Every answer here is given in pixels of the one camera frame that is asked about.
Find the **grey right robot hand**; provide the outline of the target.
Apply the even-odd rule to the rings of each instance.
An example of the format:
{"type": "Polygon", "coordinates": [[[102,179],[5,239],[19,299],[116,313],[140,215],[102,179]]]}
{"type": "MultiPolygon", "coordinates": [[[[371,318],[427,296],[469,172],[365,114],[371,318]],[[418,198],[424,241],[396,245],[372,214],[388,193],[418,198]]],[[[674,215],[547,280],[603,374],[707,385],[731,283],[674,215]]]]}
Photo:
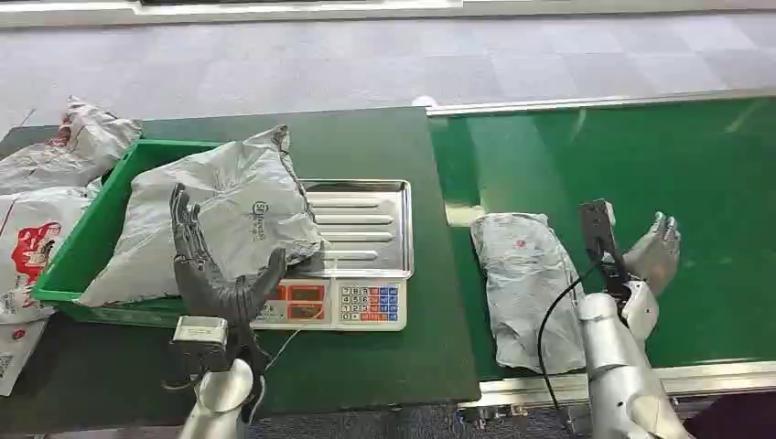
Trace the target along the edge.
{"type": "Polygon", "coordinates": [[[659,297],[676,275],[681,249],[681,233],[675,217],[661,211],[654,222],[624,254],[625,267],[635,277],[649,285],[659,297]]]}

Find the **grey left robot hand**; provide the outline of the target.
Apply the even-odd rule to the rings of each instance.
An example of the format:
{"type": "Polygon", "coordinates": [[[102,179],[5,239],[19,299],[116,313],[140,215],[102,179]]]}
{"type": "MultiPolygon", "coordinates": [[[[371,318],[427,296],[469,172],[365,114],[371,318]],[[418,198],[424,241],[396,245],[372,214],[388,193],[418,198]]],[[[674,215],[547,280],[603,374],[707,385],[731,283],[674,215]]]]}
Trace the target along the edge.
{"type": "Polygon", "coordinates": [[[179,295],[192,316],[213,316],[232,326],[248,326],[264,308],[286,274],[286,251],[275,248],[257,275],[227,280],[213,260],[199,226],[199,205],[189,205],[186,187],[177,183],[169,199],[175,246],[173,269],[179,295]]]}

